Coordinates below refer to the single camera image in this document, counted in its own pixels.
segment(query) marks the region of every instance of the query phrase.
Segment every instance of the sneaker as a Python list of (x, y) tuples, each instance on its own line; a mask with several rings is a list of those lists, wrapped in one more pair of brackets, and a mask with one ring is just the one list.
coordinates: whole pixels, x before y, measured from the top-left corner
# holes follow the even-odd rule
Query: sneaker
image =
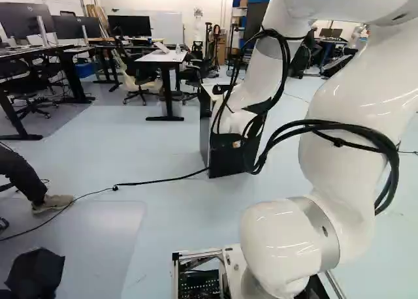
[(65, 207), (69, 206), (74, 200), (73, 196), (63, 195), (63, 196), (48, 196), (45, 195), (44, 203), (40, 206), (34, 206), (32, 204), (32, 213), (38, 214), (49, 210), (62, 210)]

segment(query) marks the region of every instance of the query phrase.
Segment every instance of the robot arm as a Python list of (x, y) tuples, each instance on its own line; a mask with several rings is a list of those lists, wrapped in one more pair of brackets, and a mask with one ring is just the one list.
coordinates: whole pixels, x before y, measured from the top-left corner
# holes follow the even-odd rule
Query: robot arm
[[(418, 108), (418, 78), (408, 74), (418, 54), (418, 0), (270, 0), (264, 28), (300, 37), (311, 19), (370, 24), (368, 46), (315, 94), (306, 118), (375, 129), (397, 143)], [(292, 55), (300, 41), (290, 44)], [(255, 114), (243, 107), (272, 96), (282, 63), (277, 42), (257, 41), (246, 79), (234, 87), (220, 121), (223, 133), (242, 133)], [(355, 134), (333, 137), (371, 146)], [(292, 298), (308, 277), (361, 256), (374, 232), (374, 191), (387, 164), (379, 153), (335, 148), (306, 133), (299, 162), (313, 190), (303, 197), (252, 206), (243, 215), (241, 248), (248, 268), (264, 290)]]

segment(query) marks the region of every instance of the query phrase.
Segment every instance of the black pants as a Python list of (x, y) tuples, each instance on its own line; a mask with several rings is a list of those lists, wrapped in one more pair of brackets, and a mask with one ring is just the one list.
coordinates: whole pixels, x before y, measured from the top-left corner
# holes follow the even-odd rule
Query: black pants
[(16, 152), (0, 146), (0, 174), (5, 175), (30, 201), (42, 204), (47, 192), (33, 167)]

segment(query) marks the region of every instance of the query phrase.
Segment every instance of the person's leg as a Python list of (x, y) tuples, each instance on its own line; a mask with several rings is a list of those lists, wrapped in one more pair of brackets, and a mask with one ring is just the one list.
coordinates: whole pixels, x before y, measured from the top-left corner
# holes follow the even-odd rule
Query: person's leg
[(33, 167), (18, 153), (0, 146), (0, 174), (32, 202), (33, 212), (64, 208), (72, 196), (48, 196), (48, 188), (41, 182)]
[(18, 153), (0, 146), (0, 174), (5, 175), (29, 201), (42, 204), (47, 192), (32, 166)]

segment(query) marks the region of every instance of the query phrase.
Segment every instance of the whiteboard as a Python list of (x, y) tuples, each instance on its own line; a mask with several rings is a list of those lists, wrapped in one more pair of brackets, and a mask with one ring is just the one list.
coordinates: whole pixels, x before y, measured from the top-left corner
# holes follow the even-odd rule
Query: whiteboard
[(128, 8), (120, 8), (117, 11), (113, 11), (112, 9), (105, 7), (104, 11), (107, 15), (149, 16), (153, 38), (163, 38), (165, 44), (183, 43), (183, 19), (181, 12), (131, 10)]

